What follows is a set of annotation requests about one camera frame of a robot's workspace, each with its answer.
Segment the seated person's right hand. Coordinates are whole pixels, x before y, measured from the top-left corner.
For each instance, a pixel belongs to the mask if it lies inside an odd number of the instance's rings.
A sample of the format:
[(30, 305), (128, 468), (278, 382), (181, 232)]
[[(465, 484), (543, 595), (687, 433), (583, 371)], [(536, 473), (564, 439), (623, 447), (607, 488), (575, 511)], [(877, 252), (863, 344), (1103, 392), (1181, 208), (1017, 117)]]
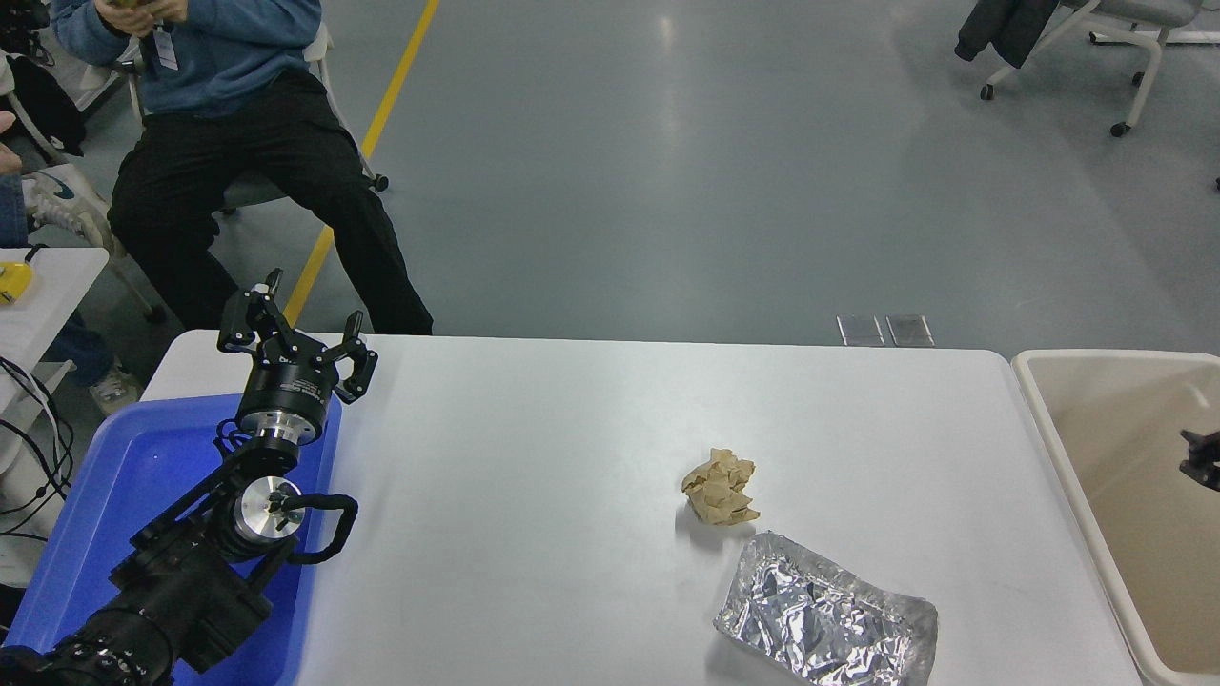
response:
[(155, 28), (157, 22), (152, 17), (152, 13), (138, 6), (122, 6), (112, 1), (94, 1), (94, 7), (106, 31), (116, 35), (144, 38), (144, 35), (148, 35)]

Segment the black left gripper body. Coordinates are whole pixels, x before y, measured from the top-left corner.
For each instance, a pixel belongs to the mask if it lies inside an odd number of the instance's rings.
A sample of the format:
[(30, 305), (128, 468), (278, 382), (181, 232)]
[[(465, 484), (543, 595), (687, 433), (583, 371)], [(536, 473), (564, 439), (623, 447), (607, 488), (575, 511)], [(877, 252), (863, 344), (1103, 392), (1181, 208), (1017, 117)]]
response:
[(238, 426), (253, 430), (265, 413), (287, 413), (321, 430), (338, 382), (336, 364), (315, 365), (325, 347), (317, 341), (284, 344), (274, 338), (257, 343), (253, 374), (235, 413)]

